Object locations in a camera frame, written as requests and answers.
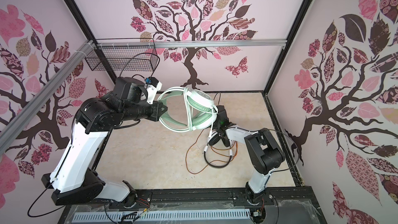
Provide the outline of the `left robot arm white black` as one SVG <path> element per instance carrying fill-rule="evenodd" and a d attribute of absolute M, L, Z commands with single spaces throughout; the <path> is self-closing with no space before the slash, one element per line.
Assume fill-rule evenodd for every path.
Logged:
<path fill-rule="evenodd" d="M 115 183 L 98 175 L 91 162 L 112 130 L 122 123 L 141 119 L 159 121 L 167 107 L 155 101 L 162 88 L 154 77 L 141 81 L 132 77 L 118 77 L 114 89 L 100 98 L 90 98 L 77 111 L 71 127 L 71 138 L 61 161 L 42 182 L 54 192 L 55 205 L 88 203 L 95 199 L 113 200 L 132 207 L 136 190 L 127 182 Z"/>

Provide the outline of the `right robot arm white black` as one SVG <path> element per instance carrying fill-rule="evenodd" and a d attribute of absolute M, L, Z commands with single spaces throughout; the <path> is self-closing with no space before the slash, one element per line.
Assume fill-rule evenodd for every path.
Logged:
<path fill-rule="evenodd" d="M 245 144 L 254 172 L 245 186 L 246 199 L 257 204 L 265 193 L 271 174 L 284 162 L 285 156 L 278 142 L 267 128 L 250 131 L 232 123 L 223 105 L 218 105 L 218 114 L 208 145 L 213 146 L 222 141 L 225 147 L 236 142 Z"/>

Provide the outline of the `mint green headphones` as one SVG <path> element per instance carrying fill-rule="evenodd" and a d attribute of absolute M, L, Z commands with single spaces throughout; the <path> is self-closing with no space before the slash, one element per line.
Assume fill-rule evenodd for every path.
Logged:
<path fill-rule="evenodd" d="M 166 112 L 159 120 L 165 128 L 176 133 L 185 133 L 213 127 L 218 109 L 214 100 L 208 94 L 189 87 L 172 87 L 158 97 L 158 102 L 167 106 L 168 99 L 175 96 L 183 97 L 187 123 L 173 119 Z"/>

